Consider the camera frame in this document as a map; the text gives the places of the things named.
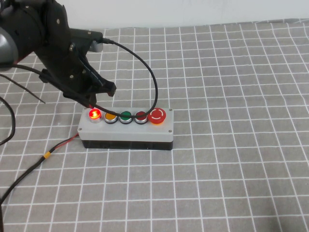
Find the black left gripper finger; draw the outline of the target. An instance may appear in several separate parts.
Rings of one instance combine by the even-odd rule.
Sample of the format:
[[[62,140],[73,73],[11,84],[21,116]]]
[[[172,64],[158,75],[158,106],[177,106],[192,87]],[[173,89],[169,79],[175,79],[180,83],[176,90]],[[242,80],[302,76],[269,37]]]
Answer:
[[[84,65],[83,82],[88,94],[107,93],[109,96],[114,96],[116,91],[115,83],[101,77],[89,63]]]
[[[97,98],[95,94],[90,95],[80,95],[69,92],[63,92],[65,98],[76,101],[86,108],[94,108],[97,103]]]

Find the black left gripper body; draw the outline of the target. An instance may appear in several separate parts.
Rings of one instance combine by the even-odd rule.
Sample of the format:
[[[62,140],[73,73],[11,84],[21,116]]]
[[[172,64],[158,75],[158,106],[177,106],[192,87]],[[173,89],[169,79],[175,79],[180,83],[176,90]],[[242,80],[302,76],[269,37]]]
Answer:
[[[65,7],[55,0],[44,2],[43,23],[46,39],[36,55],[51,76],[49,83],[62,92],[90,95],[84,87],[83,70],[89,63],[87,52],[95,52],[101,43],[101,32],[71,29]]]

